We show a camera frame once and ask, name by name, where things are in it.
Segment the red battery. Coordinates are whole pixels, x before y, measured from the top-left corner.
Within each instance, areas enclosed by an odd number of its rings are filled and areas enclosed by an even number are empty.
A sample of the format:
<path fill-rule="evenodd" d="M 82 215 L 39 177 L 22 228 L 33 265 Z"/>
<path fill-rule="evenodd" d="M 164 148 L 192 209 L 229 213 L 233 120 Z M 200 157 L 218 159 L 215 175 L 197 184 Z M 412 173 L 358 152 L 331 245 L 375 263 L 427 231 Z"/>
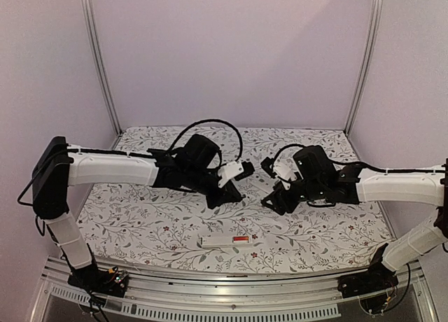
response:
<path fill-rule="evenodd" d="M 247 236 L 237 236 L 232 238 L 233 242 L 248 242 L 249 237 Z"/>

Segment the white remote control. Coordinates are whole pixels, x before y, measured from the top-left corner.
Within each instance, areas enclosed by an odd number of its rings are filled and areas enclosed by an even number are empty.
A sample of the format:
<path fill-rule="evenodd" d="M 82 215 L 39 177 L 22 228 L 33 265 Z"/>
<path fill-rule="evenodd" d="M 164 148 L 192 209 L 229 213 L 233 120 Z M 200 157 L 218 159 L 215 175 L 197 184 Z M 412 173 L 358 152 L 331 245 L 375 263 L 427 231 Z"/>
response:
<path fill-rule="evenodd" d="M 253 245 L 252 238 L 248 235 L 242 235 L 249 237 L 249 241 L 235 241 L 232 238 L 237 236 L 207 236 L 200 237 L 198 240 L 199 246 L 203 249 L 217 249 L 217 248 L 237 248 L 248 247 Z"/>

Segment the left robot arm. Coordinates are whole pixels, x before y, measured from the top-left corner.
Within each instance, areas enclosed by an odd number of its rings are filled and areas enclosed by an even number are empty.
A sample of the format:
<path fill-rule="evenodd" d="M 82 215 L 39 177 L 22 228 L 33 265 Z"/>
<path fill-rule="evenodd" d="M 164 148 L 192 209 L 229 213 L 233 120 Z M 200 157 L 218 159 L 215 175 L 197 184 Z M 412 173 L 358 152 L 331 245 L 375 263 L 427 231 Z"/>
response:
<path fill-rule="evenodd" d="M 242 200 L 234 182 L 250 175 L 252 168 L 250 163 L 240 161 L 211 168 L 213 159 L 221 156 L 218 145 L 198 134 L 180 148 L 156 149 L 147 154 L 70 146 L 63 136 L 56 136 L 17 201 L 25 205 L 22 198 L 27 192 L 32 194 L 29 207 L 50 229 L 68 264 L 77 270 L 78 280 L 88 289 L 97 290 L 104 284 L 104 275 L 93 266 L 93 254 L 69 210 L 69 187 L 124 183 L 199 193 L 214 209 Z"/>

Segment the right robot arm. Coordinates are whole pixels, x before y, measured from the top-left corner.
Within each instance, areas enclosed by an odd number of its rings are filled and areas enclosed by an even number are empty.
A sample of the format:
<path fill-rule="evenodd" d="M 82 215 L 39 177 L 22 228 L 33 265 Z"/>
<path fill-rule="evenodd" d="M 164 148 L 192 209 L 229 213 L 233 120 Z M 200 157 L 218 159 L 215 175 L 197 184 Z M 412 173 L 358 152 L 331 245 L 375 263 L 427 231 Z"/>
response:
<path fill-rule="evenodd" d="M 262 169 L 277 183 L 262 205 L 279 215 L 299 204 L 333 207 L 365 202 L 410 202 L 435 207 L 427 219 L 373 255 L 362 276 L 367 291 L 377 291 L 410 261 L 447 243 L 447 164 L 429 168 L 389 169 L 365 162 L 337 162 L 321 146 L 300 145 L 293 156 L 297 170 L 266 157 Z"/>

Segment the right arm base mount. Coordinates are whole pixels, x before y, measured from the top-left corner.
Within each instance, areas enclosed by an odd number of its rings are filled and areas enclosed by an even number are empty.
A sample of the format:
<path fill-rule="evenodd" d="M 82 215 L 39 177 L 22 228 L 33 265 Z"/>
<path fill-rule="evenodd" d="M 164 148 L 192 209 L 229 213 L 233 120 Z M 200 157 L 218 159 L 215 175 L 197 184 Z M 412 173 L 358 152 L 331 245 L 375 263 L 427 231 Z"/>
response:
<path fill-rule="evenodd" d="M 363 311 L 371 315 L 384 313 L 397 294 L 396 272 L 382 264 L 387 246 L 385 244 L 375 252 L 365 271 L 341 276 L 337 280 L 337 289 L 343 298 L 370 295 L 359 303 Z"/>

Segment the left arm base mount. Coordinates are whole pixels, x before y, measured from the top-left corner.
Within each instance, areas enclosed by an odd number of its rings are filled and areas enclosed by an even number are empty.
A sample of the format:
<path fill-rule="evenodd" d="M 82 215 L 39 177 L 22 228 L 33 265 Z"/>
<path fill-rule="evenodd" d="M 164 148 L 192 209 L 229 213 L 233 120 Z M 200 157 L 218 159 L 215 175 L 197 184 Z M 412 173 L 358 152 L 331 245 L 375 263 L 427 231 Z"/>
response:
<path fill-rule="evenodd" d="M 87 294 L 103 294 L 123 298 L 127 292 L 129 274 L 117 266 L 108 270 L 98 268 L 95 261 L 80 269 L 70 266 L 68 284 L 84 290 Z"/>

